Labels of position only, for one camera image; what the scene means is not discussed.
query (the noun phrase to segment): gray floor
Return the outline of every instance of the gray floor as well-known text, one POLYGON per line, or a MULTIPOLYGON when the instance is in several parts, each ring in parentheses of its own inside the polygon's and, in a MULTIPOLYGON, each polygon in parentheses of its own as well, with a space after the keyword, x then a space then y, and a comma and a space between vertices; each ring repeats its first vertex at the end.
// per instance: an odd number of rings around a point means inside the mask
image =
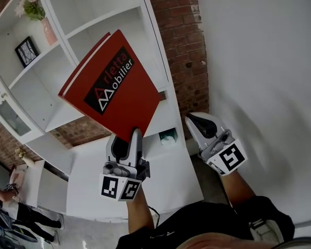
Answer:
MULTIPOLYGON (((206 202, 227 203, 218 174, 197 156, 191 158, 206 202)), ((172 213, 162 214, 160 223, 172 213)), ((60 247, 54 249, 113 249, 119 238, 128 233, 127 223, 101 223, 65 216, 65 229, 59 230, 60 247)), ((44 242, 25 244, 26 249, 52 249, 44 242)))

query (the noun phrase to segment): picture frame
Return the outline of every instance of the picture frame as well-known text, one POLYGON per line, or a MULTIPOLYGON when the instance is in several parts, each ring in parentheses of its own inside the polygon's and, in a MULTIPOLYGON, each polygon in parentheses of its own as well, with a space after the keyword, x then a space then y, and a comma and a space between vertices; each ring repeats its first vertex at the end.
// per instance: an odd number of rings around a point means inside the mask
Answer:
POLYGON ((33 60, 39 56, 39 53, 34 46, 30 36, 28 36, 18 47, 15 48, 15 52, 20 59, 24 68, 26 68, 33 60))

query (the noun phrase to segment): sneaker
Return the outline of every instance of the sneaker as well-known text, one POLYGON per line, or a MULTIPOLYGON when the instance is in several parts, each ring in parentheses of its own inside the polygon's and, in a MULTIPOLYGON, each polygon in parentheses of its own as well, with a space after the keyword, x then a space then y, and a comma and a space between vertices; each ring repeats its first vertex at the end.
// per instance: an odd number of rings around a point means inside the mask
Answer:
POLYGON ((64 222, 63 222, 63 216, 62 214, 58 214, 58 219, 57 221, 59 221, 61 223, 61 228, 60 230, 64 230, 64 222))
POLYGON ((59 234, 57 231, 54 231, 54 241, 52 242, 53 245, 60 245, 60 241, 59 241, 59 234))

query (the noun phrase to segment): black sleeve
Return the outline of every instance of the black sleeve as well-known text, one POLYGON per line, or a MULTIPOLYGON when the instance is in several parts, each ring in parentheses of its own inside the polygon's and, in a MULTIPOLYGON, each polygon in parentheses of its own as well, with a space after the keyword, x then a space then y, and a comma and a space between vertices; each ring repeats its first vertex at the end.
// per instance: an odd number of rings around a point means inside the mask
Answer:
POLYGON ((282 233, 284 241, 292 240, 295 227, 289 216, 280 212, 267 197, 252 197, 235 208, 238 216, 249 223, 260 219, 274 220, 282 233))
POLYGON ((143 248, 143 245, 150 239, 151 230, 147 227, 139 229, 132 234, 122 236, 119 239, 117 249, 143 248))

